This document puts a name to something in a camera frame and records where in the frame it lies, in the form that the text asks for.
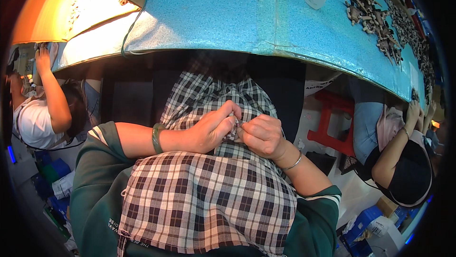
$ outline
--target workbench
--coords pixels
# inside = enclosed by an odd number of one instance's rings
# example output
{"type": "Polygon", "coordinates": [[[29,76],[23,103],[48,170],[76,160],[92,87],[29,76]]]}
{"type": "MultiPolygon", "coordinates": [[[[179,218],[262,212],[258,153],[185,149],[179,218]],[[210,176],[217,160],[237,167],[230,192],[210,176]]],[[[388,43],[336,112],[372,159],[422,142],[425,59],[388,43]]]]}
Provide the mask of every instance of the workbench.
{"type": "MultiPolygon", "coordinates": [[[[361,22],[351,25],[345,1],[327,0],[314,10],[304,0],[147,0],[125,50],[129,56],[216,49],[295,58],[367,80],[405,101],[414,86],[424,107],[423,75],[410,45],[402,50],[401,66],[392,65],[376,46],[376,35],[363,32],[361,22]]],[[[382,10],[388,8],[384,0],[376,1],[382,10]]],[[[118,56],[136,16],[131,13],[63,43],[53,71],[118,56]]],[[[391,16],[387,22],[391,26],[391,16]]]]}

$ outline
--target pink cloth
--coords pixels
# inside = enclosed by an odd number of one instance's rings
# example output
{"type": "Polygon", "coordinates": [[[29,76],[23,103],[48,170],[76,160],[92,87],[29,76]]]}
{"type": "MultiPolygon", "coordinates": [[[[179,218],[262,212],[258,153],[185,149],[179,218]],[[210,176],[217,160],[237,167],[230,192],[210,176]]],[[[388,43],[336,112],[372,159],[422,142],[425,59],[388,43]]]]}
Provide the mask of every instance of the pink cloth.
{"type": "MultiPolygon", "coordinates": [[[[394,136],[399,132],[399,130],[405,125],[404,120],[402,119],[402,111],[397,110],[394,106],[387,108],[386,105],[383,105],[383,112],[380,115],[379,121],[377,122],[377,138],[379,140],[379,150],[383,151],[388,143],[393,139],[394,136]]],[[[423,133],[418,130],[413,130],[410,134],[410,140],[417,143],[424,152],[427,152],[423,144],[423,133]]]]}

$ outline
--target red stool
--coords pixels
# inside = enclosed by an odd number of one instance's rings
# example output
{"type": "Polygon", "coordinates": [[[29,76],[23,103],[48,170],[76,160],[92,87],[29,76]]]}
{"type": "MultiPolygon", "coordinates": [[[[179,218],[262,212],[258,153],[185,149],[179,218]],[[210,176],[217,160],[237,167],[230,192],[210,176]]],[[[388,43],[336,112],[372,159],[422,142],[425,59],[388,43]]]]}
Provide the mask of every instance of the red stool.
{"type": "Polygon", "coordinates": [[[309,130],[307,139],[316,141],[324,146],[331,147],[347,156],[355,156],[353,151],[353,113],[355,111],[355,103],[353,101],[344,100],[340,95],[334,94],[327,90],[320,90],[315,94],[317,100],[322,101],[322,117],[318,125],[318,131],[309,130]],[[328,135],[329,119],[331,111],[337,108],[351,115],[350,131],[345,141],[340,141],[328,135]]]}

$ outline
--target green sweatshirt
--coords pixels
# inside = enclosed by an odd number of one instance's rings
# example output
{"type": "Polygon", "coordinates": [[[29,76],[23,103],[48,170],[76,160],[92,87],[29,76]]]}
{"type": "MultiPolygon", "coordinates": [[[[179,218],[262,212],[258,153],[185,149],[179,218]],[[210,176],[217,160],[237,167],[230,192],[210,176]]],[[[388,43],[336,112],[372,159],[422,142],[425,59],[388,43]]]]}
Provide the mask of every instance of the green sweatshirt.
{"type": "MultiPolygon", "coordinates": [[[[98,126],[102,135],[88,135],[77,156],[76,174],[70,200],[74,239],[82,257],[116,256],[117,229],[123,197],[134,160],[125,157],[114,122],[98,126]]],[[[298,206],[285,242],[284,256],[333,256],[341,192],[331,186],[310,197],[298,197],[298,206]]],[[[138,241],[130,241],[125,256],[176,257],[138,241]]],[[[198,257],[262,257],[258,249],[223,247],[198,257]]]]}

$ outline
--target black hair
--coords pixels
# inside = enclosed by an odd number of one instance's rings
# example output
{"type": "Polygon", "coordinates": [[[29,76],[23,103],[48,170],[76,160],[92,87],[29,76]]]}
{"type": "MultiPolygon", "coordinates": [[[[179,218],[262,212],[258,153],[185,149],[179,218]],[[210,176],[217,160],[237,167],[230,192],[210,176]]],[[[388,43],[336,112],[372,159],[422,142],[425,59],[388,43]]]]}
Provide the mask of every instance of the black hair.
{"type": "Polygon", "coordinates": [[[65,94],[71,113],[71,126],[66,133],[70,138],[73,138],[84,130],[87,121],[87,110],[77,83],[62,85],[62,91],[65,94]]]}

